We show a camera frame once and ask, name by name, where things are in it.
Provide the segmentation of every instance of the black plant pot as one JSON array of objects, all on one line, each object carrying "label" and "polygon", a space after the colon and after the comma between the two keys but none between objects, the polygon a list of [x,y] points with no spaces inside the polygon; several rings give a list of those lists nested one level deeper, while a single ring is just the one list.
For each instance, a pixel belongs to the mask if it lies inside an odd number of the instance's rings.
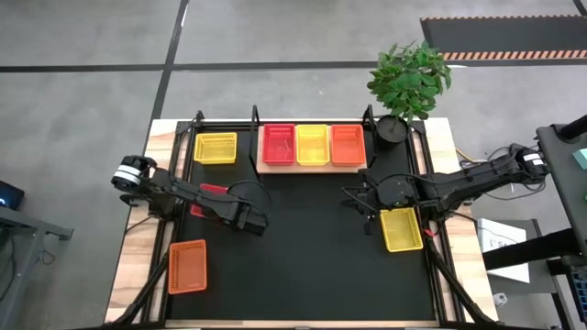
[{"label": "black plant pot", "polygon": [[391,149],[407,139],[409,126],[400,117],[384,115],[377,122],[377,147]]}]

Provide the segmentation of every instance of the orange basket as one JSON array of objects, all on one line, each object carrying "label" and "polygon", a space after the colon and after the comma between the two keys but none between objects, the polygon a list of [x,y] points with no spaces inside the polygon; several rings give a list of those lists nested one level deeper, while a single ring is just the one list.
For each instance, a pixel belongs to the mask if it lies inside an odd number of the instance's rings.
[{"label": "orange basket", "polygon": [[365,140],[361,125],[333,125],[332,162],[338,166],[359,166],[365,162]]},{"label": "orange basket", "polygon": [[169,294],[198,292],[207,286],[205,241],[173,243],[169,251]]}]

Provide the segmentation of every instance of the wooden tray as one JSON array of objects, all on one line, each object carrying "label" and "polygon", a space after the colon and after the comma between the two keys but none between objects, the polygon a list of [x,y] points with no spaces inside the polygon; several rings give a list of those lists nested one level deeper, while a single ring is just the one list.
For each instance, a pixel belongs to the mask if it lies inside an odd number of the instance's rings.
[{"label": "wooden tray", "polygon": [[[328,126],[328,134],[330,135],[330,126]],[[334,166],[332,161],[324,166],[301,166],[297,162],[289,166],[270,166],[263,162],[263,132],[264,126],[259,127],[259,138],[257,140],[257,172],[259,174],[294,174],[294,173],[357,173],[360,169],[367,168],[367,162],[359,166]]]}]

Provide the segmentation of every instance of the plastic basket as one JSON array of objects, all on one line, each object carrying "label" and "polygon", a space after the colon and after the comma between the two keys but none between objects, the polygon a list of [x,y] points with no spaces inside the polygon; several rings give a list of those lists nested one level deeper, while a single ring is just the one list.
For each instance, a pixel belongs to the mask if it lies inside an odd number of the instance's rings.
[{"label": "plastic basket", "polygon": [[195,137],[195,161],[202,164],[232,164],[236,159],[237,133],[202,133]]},{"label": "plastic basket", "polygon": [[169,253],[169,294],[198,292],[207,286],[205,241],[173,243]]},{"label": "plastic basket", "polygon": [[328,126],[298,125],[297,162],[302,166],[322,166],[330,161]]},{"label": "plastic basket", "polygon": [[422,248],[422,237],[413,208],[383,210],[380,218],[388,251],[400,252]]},{"label": "plastic basket", "polygon": [[365,162],[365,140],[361,125],[333,125],[332,163],[338,166],[358,166]]},{"label": "plastic basket", "polygon": [[295,162],[295,125],[265,125],[263,162],[269,165],[291,165]]}]

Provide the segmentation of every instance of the potted plant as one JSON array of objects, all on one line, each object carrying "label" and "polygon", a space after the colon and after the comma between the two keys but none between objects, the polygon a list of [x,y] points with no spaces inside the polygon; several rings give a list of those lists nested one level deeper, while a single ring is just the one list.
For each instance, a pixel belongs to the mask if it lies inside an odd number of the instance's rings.
[{"label": "potted plant", "polygon": [[377,70],[371,71],[373,80],[367,83],[377,101],[391,111],[377,123],[378,144],[383,148],[405,141],[414,116],[427,119],[436,106],[435,96],[444,86],[450,87],[450,68],[437,49],[425,41],[419,47],[413,44],[398,52],[394,44],[388,53],[380,53]]}]

